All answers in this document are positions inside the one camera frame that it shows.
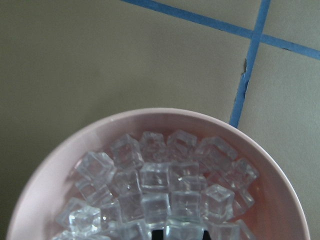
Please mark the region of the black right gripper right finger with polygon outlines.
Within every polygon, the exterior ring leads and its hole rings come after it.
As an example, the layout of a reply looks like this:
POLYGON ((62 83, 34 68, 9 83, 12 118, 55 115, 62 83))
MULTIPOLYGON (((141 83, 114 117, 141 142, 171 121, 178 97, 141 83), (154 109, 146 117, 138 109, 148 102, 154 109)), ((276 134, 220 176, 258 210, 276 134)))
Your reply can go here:
POLYGON ((211 240, 210 234, 207 230, 203 232, 202 240, 211 240))

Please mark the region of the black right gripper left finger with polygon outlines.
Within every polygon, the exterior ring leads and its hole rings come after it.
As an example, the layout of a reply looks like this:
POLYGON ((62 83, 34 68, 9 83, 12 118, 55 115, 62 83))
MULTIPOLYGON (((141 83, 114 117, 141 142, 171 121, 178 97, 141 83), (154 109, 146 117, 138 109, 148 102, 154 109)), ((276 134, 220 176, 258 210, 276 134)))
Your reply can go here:
POLYGON ((155 229, 151 232, 151 240, 163 240, 164 231, 162 229, 155 229))

